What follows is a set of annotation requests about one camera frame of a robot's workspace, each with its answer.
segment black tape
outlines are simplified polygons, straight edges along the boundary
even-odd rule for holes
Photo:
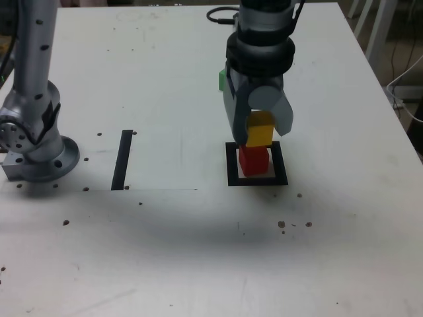
[[[123,130],[120,137],[118,158],[114,167],[113,181],[111,190],[124,190],[126,168],[128,167],[128,160],[130,158],[132,142],[132,130]]]

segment red block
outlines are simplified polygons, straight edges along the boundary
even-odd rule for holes
[[[266,147],[239,147],[239,164],[245,177],[267,173],[269,153]]]

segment black cable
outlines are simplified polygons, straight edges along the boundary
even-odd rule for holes
[[[209,21],[212,21],[214,23],[218,23],[218,24],[230,24],[230,25],[234,25],[235,24],[235,20],[233,18],[212,18],[210,15],[212,15],[215,12],[218,11],[239,11],[238,8],[236,7],[218,7],[218,8],[214,8],[212,10],[210,10],[209,12],[207,12],[207,19]]]
[[[5,57],[3,58],[3,62],[0,65],[0,78],[3,76],[3,73],[5,71],[6,65],[9,62],[9,58],[12,54],[13,48],[15,46],[16,37],[18,34],[18,24],[19,24],[19,1],[16,0],[16,12],[15,12],[15,18],[16,18],[16,25],[15,25],[15,31],[12,34],[11,43],[9,44],[9,48],[7,49],[7,52],[5,54]]]

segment green block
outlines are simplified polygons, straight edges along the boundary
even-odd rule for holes
[[[225,76],[226,76],[226,71],[223,69],[219,73],[219,90],[220,91],[223,91],[223,88],[225,86]]]

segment black square outline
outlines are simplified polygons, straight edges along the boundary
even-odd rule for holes
[[[272,152],[273,167],[275,177],[263,178],[239,178],[238,175],[238,144],[235,142],[226,142],[226,168],[228,186],[283,186],[288,185],[286,177],[284,158],[280,149],[280,143],[273,141],[270,147]]]

